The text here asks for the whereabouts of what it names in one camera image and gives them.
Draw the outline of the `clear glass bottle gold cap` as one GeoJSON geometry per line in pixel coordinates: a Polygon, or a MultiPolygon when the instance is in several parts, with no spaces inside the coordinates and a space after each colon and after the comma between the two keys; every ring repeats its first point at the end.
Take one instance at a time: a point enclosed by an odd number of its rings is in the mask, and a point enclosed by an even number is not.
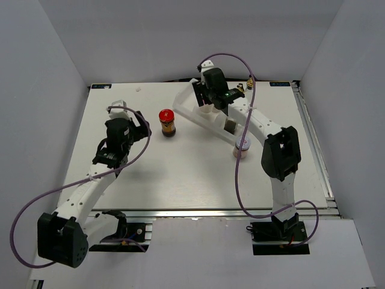
{"type": "Polygon", "coordinates": [[[255,87],[255,83],[256,83],[256,78],[254,75],[250,75],[247,82],[246,82],[246,86],[247,86],[247,91],[253,91],[254,90],[254,87],[255,87]]]}

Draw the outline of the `left blue table sticker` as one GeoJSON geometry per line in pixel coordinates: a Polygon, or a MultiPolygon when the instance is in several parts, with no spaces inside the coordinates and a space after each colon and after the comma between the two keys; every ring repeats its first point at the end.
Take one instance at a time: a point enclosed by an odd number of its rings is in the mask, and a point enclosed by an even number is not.
{"type": "Polygon", "coordinates": [[[92,84],[91,89],[110,89],[112,84],[92,84]]]}

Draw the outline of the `small white lid jar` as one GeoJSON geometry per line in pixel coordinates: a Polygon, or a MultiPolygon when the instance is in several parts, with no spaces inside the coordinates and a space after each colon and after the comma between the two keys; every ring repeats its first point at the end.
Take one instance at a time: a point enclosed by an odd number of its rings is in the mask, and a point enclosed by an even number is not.
{"type": "Polygon", "coordinates": [[[251,140],[247,136],[244,137],[243,141],[242,141],[242,137],[239,136],[236,139],[236,142],[233,148],[233,156],[237,158],[238,155],[240,155],[240,159],[244,159],[248,154],[248,150],[250,149],[250,146],[251,146],[251,140]]]}

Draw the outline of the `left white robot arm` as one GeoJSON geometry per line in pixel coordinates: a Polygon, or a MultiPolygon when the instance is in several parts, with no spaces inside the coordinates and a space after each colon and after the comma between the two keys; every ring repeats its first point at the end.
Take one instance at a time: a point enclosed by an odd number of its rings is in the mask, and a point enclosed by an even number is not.
{"type": "Polygon", "coordinates": [[[132,145],[148,140],[151,130],[140,111],[134,117],[130,109],[111,106],[105,122],[106,137],[99,143],[84,182],[53,213],[44,213],[37,222],[37,253],[54,263],[77,268],[89,248],[104,240],[119,241],[127,236],[128,224],[123,212],[108,210],[88,216],[105,190],[120,172],[131,164],[132,145]]]}

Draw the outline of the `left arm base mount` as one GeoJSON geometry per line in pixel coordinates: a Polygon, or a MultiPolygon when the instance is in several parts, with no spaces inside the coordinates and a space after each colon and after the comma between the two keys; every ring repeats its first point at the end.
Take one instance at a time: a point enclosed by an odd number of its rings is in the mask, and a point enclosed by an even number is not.
{"type": "Polygon", "coordinates": [[[89,246],[90,252],[146,252],[150,241],[150,224],[129,222],[121,211],[105,211],[97,213],[94,218],[113,217],[118,221],[117,232],[104,237],[98,244],[89,246]]]}

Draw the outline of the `right blue table sticker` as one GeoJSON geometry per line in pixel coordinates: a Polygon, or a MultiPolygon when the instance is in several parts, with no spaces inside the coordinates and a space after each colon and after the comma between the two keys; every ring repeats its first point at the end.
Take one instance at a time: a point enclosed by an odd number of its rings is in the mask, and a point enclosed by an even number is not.
{"type": "Polygon", "coordinates": [[[271,81],[269,82],[271,87],[290,87],[291,83],[287,81],[271,81]]]}

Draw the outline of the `silver lid white shaker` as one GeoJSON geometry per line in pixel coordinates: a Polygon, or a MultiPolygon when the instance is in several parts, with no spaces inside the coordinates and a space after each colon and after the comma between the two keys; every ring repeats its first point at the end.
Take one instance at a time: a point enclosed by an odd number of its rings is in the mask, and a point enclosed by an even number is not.
{"type": "Polygon", "coordinates": [[[215,114],[212,112],[213,105],[204,105],[199,107],[200,116],[209,122],[215,119],[215,114]]]}

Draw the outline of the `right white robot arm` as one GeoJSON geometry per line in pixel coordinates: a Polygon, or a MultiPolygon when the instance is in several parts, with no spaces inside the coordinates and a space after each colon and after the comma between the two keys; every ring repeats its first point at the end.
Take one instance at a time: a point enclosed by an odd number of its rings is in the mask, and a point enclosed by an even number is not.
{"type": "Polygon", "coordinates": [[[287,239],[299,222],[294,207],[294,179],[301,161],[297,130],[293,126],[282,127],[252,108],[243,92],[228,87],[220,68],[201,64],[198,71],[201,80],[192,85],[198,105],[212,104],[262,145],[261,166],[270,177],[273,211],[277,212],[271,216],[271,231],[275,238],[287,239]]]}

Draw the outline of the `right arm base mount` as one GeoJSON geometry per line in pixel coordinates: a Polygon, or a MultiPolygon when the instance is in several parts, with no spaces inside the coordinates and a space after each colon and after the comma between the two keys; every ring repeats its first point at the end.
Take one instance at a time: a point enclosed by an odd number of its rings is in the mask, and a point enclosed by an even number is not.
{"type": "Polygon", "coordinates": [[[304,222],[299,222],[285,237],[273,228],[272,222],[253,222],[246,226],[251,234],[254,256],[309,255],[304,222]]]}

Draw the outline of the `white three-compartment tray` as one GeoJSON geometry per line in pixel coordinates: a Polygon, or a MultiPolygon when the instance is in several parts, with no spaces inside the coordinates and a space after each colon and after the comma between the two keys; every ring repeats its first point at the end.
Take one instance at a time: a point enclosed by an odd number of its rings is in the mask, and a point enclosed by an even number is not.
{"type": "Polygon", "coordinates": [[[182,89],[173,102],[173,111],[196,125],[209,131],[212,135],[233,145],[236,139],[241,135],[244,127],[237,123],[235,132],[225,130],[225,124],[228,118],[222,111],[218,111],[213,105],[204,105],[200,108],[193,89],[193,83],[197,79],[192,78],[186,87],[182,89]]]}

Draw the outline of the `blue table sticker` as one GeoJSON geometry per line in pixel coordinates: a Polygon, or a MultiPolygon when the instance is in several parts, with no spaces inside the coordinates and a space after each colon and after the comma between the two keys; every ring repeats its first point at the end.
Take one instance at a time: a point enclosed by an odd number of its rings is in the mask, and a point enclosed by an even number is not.
{"type": "Polygon", "coordinates": [[[291,83],[287,81],[271,81],[269,82],[271,87],[290,87],[291,83]]]}
{"type": "Polygon", "coordinates": [[[112,84],[92,84],[91,89],[110,89],[112,84]]]}

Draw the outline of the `red lid chili jar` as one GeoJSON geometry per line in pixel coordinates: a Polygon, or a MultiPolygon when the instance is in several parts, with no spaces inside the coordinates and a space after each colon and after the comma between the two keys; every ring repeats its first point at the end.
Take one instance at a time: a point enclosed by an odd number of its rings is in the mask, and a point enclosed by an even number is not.
{"type": "Polygon", "coordinates": [[[176,133],[174,124],[174,112],[171,109],[163,109],[159,112],[161,131],[165,137],[172,137],[176,133]]]}

